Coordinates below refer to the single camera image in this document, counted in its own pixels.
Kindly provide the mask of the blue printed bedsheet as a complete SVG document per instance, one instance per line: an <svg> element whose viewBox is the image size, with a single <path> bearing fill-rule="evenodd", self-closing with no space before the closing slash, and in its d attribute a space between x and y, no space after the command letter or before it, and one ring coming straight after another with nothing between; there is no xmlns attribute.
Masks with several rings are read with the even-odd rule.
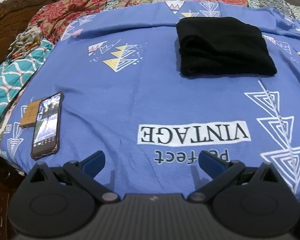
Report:
<svg viewBox="0 0 300 240"><path fill-rule="evenodd" d="M177 23L233 17L260 29L274 76L184 77ZM190 194L210 181L207 150L247 166L272 163L300 201L300 21L275 9L166 1L72 22L50 56L64 95L49 166L106 156L96 180L127 193Z"/></svg>

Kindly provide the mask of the pile of colourful clothes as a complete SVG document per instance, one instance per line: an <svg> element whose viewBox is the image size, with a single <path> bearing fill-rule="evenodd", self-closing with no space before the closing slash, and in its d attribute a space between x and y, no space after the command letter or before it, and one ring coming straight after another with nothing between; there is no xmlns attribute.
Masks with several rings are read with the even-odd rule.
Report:
<svg viewBox="0 0 300 240"><path fill-rule="evenodd" d="M36 25L26 28L19 33L8 48L6 61L12 63L17 59L22 59L31 51L40 46L43 39L42 29Z"/></svg>

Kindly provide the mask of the carved wooden headboard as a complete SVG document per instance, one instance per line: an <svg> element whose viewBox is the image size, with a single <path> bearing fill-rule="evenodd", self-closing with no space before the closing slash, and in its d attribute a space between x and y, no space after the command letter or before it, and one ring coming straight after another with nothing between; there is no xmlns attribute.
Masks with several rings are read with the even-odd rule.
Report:
<svg viewBox="0 0 300 240"><path fill-rule="evenodd" d="M40 8L60 0L0 1L0 64L5 61L10 44L23 32Z"/></svg>

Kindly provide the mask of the black smartphone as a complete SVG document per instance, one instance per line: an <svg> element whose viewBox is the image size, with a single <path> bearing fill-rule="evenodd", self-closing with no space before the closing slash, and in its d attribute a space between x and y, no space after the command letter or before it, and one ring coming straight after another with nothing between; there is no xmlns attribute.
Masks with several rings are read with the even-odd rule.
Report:
<svg viewBox="0 0 300 240"><path fill-rule="evenodd" d="M31 150L34 160L56 154L59 150L63 97L63 93L58 92L39 103Z"/></svg>

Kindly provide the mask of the small wooden card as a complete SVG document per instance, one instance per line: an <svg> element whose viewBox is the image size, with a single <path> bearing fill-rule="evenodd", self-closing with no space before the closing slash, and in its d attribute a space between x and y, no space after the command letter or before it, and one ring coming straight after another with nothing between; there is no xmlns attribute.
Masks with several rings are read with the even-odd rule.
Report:
<svg viewBox="0 0 300 240"><path fill-rule="evenodd" d="M20 121L21 128L34 127L37 120L37 114L39 110L39 105L42 99L31 102L27 105L25 113Z"/></svg>

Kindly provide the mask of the teal patterned pillow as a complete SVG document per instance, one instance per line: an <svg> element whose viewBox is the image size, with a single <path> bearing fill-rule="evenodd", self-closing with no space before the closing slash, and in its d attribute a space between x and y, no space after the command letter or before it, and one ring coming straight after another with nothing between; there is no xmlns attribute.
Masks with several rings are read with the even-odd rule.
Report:
<svg viewBox="0 0 300 240"><path fill-rule="evenodd" d="M23 59L0 65L0 156L9 161L31 153L34 129L20 126L28 104L61 91L56 85L58 56L50 56L54 46L42 39Z"/></svg>

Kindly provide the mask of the black pants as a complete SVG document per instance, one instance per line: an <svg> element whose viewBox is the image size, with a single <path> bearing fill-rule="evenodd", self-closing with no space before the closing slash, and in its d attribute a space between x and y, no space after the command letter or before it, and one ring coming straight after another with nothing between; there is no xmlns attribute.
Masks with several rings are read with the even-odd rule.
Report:
<svg viewBox="0 0 300 240"><path fill-rule="evenodd" d="M188 17L176 28L183 76L277 73L262 33L253 25L233 17Z"/></svg>

